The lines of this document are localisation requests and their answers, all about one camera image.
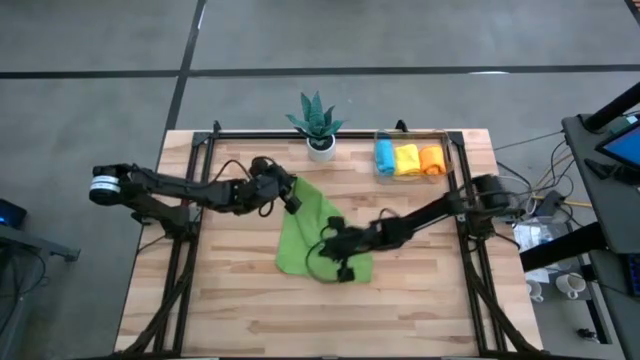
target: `green towel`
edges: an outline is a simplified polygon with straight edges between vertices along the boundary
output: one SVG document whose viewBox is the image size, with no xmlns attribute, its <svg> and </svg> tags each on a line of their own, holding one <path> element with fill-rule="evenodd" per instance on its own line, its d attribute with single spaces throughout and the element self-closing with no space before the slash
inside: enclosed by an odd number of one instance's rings
<svg viewBox="0 0 640 360">
<path fill-rule="evenodd" d="M 320 241 L 320 231 L 327 225 L 327 219 L 342 214 L 318 189 L 300 177 L 296 180 L 293 192 L 302 202 L 302 206 L 294 215 L 285 212 L 276 265 L 287 274 L 309 275 L 306 265 L 307 253 Z M 324 232 L 325 238 L 333 234 L 333 230 Z M 316 278 L 326 282 L 336 281 L 339 265 L 329 258 L 318 256 L 320 249 L 322 245 L 317 246 L 310 255 L 309 268 Z M 349 266 L 354 270 L 356 282 L 371 281 L 371 254 L 352 256 Z"/>
</svg>

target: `gray floor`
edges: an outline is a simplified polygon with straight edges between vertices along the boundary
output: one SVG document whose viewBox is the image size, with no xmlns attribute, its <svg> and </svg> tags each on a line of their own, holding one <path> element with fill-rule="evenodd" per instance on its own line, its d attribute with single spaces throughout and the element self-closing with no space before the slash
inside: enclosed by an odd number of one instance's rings
<svg viewBox="0 0 640 360">
<path fill-rule="evenodd" d="M 0 0 L 0 71 L 178 69 L 195 0 Z M 210 0 L 193 68 L 640 63 L 622 0 Z M 489 128 L 495 146 L 560 129 L 624 91 L 637 73 L 190 79 L 179 129 L 286 128 L 299 92 L 320 90 L 349 128 Z M 128 211 L 88 200 L 93 165 L 154 167 L 175 79 L 0 80 L 0 197 L 28 230 L 82 248 L 49 263 L 26 359 L 111 351 L 140 232 Z M 561 137 L 500 151 L 532 180 Z M 588 200 L 577 171 L 572 196 Z M 579 211 L 581 222 L 593 220 Z M 536 305 L 545 348 L 619 359 L 579 340 L 575 302 Z"/>
</svg>

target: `white pot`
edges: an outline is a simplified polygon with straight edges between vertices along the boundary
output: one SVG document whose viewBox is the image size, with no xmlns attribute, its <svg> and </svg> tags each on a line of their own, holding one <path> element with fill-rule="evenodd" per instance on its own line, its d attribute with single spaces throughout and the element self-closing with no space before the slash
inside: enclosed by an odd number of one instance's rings
<svg viewBox="0 0 640 360">
<path fill-rule="evenodd" d="M 333 140 L 331 147 L 322 151 L 314 149 L 313 146 L 311 146 L 309 139 L 307 139 L 307 153 L 309 154 L 309 159 L 317 162 L 331 160 L 333 155 L 336 153 L 336 137 L 331 135 L 331 139 Z"/>
</svg>

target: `rolled towel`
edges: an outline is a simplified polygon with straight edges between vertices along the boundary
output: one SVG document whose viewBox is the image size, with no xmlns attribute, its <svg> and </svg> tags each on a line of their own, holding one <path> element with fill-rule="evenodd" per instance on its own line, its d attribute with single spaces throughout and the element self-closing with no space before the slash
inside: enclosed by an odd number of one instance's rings
<svg viewBox="0 0 640 360">
<path fill-rule="evenodd" d="M 425 146 L 420 150 L 420 171 L 426 175 L 444 175 L 447 172 L 441 146 Z"/>
<path fill-rule="evenodd" d="M 396 164 L 393 160 L 391 140 L 383 139 L 376 142 L 376 167 L 380 175 L 393 175 Z"/>
<path fill-rule="evenodd" d="M 398 146 L 395 148 L 396 175 L 420 174 L 420 156 L 418 147 L 414 144 Z"/>
</svg>

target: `white mug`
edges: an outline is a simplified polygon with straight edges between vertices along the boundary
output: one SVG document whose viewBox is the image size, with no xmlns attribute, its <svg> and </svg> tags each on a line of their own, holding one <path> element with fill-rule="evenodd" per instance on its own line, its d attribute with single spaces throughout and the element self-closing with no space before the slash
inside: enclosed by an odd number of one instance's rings
<svg viewBox="0 0 640 360">
<path fill-rule="evenodd" d="M 542 286 L 539 282 L 535 280 L 527 280 L 527 291 L 529 292 L 531 300 L 535 302 L 544 301 L 544 298 L 542 297 Z"/>
<path fill-rule="evenodd" d="M 578 293 L 587 288 L 587 282 L 579 274 L 571 273 L 558 276 L 556 286 L 558 290 L 567 294 L 569 299 L 575 300 L 578 298 Z"/>
</svg>

